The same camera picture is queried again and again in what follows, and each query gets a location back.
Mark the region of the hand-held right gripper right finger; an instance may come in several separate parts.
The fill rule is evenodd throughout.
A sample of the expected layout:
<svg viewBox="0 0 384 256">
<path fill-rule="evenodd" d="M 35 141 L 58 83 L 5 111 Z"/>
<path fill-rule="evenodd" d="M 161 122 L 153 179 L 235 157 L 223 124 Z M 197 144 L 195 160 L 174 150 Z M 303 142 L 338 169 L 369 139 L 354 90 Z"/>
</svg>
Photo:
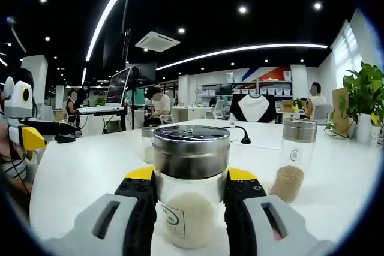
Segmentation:
<svg viewBox="0 0 384 256">
<path fill-rule="evenodd" d="M 224 187 L 224 220 L 231 255 L 331 255 L 334 243 L 318 240 L 305 219 L 257 177 L 229 168 Z"/>
</svg>

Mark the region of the person's left hand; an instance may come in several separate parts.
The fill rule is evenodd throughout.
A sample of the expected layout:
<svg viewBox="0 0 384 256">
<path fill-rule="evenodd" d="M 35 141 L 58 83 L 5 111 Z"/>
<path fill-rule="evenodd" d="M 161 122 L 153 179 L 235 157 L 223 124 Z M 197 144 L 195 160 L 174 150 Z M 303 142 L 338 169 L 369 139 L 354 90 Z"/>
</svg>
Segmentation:
<svg viewBox="0 0 384 256">
<path fill-rule="evenodd" d="M 20 150 L 18 144 L 13 143 L 8 135 L 8 124 L 6 122 L 1 122 L 1 131 L 0 131 L 0 154 L 1 159 L 6 161 L 11 160 L 21 160 L 23 153 Z"/>
</svg>

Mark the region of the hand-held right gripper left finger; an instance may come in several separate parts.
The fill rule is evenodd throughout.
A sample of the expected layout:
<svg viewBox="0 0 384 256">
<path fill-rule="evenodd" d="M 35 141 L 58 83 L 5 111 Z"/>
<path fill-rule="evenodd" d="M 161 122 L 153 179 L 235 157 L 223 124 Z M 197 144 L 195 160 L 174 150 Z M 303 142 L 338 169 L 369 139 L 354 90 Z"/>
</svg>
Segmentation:
<svg viewBox="0 0 384 256">
<path fill-rule="evenodd" d="M 53 255 L 150 255 L 157 200 L 154 169 L 139 168 L 80 212 L 69 232 L 44 245 Z"/>
</svg>

